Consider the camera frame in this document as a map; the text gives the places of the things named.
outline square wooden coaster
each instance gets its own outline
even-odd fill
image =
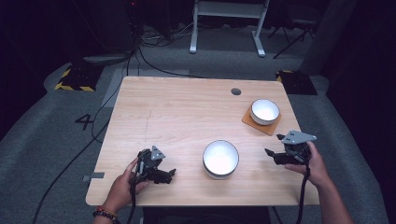
[[[272,136],[275,132],[277,124],[280,121],[280,118],[282,117],[281,114],[279,114],[279,116],[274,121],[274,123],[272,123],[270,125],[260,125],[256,121],[254,121],[254,119],[250,116],[250,110],[251,110],[251,107],[247,110],[244,117],[242,117],[242,121],[244,123],[246,123],[247,125],[255,128],[263,133],[266,133],[266,134]]]

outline bowl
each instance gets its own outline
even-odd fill
[[[233,173],[239,162],[239,155],[233,144],[218,140],[210,143],[204,151],[204,167],[215,179],[225,179]]]
[[[270,125],[279,117],[279,108],[269,100],[256,100],[250,110],[250,116],[260,125]]]

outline wooden table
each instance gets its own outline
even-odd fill
[[[242,93],[233,95],[232,88]],[[282,115],[275,133],[299,131],[281,83],[276,81],[126,77],[106,132],[87,204],[102,204],[113,180],[144,148],[156,146],[166,158],[159,169],[177,169],[172,182],[150,186],[137,197],[140,206],[296,205],[303,176],[275,165],[264,151],[284,152],[276,135],[242,122],[253,101],[268,99]],[[203,166],[208,144],[227,140],[239,163],[225,180],[211,178]],[[305,204],[318,204],[318,192],[306,184]]]

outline person's right hand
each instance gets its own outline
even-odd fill
[[[327,173],[326,165],[315,145],[312,142],[306,142],[306,143],[308,144],[309,149],[311,150],[312,153],[311,159],[309,161],[311,176],[309,176],[308,180],[311,181],[311,183],[316,187],[324,186],[328,184],[328,181],[331,181],[329,174]],[[285,168],[300,173],[302,175],[305,174],[305,169],[306,169],[304,165],[293,165],[293,164],[286,164]]]

